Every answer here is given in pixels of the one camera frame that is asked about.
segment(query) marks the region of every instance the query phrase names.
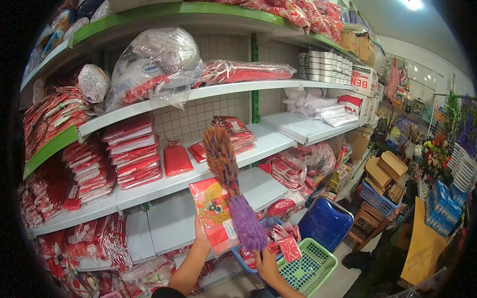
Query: red and white box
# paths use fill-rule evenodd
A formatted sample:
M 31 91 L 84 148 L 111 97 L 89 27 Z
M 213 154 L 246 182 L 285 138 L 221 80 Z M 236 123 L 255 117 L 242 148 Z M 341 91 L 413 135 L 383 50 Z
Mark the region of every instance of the red and white box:
M 356 87 L 356 92 L 369 97 L 374 97 L 378 84 L 378 75 L 371 67 L 353 65 L 351 85 Z

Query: wooden stool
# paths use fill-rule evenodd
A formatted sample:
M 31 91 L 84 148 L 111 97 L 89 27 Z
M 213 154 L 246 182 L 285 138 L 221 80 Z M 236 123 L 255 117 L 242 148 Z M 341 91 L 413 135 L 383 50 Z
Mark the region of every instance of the wooden stool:
M 361 250 L 369 241 L 379 235 L 388 223 L 387 217 L 367 202 L 363 202 L 354 217 L 353 226 L 348 233 L 349 236 L 358 242 L 354 246 L 353 251 Z

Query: white ceiling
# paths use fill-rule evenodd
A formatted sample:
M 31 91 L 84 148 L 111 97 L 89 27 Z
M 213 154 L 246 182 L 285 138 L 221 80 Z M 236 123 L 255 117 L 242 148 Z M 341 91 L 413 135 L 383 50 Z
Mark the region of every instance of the white ceiling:
M 439 12 L 428 1 L 421 1 L 424 6 L 418 10 L 408 9 L 401 0 L 353 0 L 353 3 L 368 19 L 375 34 L 428 50 L 471 77 L 465 54 Z

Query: blue plastic basket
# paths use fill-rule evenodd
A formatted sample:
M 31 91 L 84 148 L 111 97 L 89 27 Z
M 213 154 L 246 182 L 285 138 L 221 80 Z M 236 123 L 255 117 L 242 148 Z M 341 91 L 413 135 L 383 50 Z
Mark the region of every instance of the blue plastic basket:
M 283 222 L 281 220 L 279 220 L 278 218 L 265 218 L 265 219 L 262 219 L 260 220 L 260 223 L 264 226 L 264 227 L 269 227 L 269 226 L 272 226 L 272 225 L 283 225 Z M 240 255 L 240 253 L 238 252 L 238 250 L 242 247 L 242 245 L 239 245 L 237 247 L 234 247 L 232 248 L 232 253 L 237 257 L 238 261 L 240 262 L 240 264 L 242 265 L 242 267 L 244 267 L 245 270 L 247 270 L 247 272 L 250 272 L 250 273 L 254 273 L 254 274 L 257 274 L 258 271 L 256 269 L 251 269 L 249 266 L 247 266 L 247 264 L 245 263 L 245 261 L 242 259 L 242 256 Z M 283 254 L 279 254 L 277 255 L 277 261 L 283 256 Z
M 369 186 L 366 182 L 363 181 L 363 187 L 361 188 L 360 196 L 366 202 L 373 205 L 374 208 L 378 209 L 385 217 L 391 215 L 394 210 L 398 209 L 401 206 L 402 198 L 399 203 L 396 205 L 391 202 L 387 197 L 379 195 L 375 190 Z

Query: handwritten label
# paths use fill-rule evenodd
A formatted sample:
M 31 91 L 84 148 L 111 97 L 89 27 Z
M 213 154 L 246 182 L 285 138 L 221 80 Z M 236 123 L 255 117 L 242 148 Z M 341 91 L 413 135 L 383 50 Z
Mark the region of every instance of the handwritten label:
M 235 129 L 235 130 L 240 130 L 240 126 L 237 124 L 237 121 L 234 121 L 231 123 L 232 124 L 232 127 Z
M 76 198 L 76 193 L 78 192 L 78 185 L 73 185 L 73 187 L 70 190 L 70 194 L 68 195 L 68 198 L 73 199 Z
M 236 239 L 238 237 L 237 232 L 235 231 L 233 218 L 227 219 L 222 224 L 224 225 L 225 232 L 229 239 Z

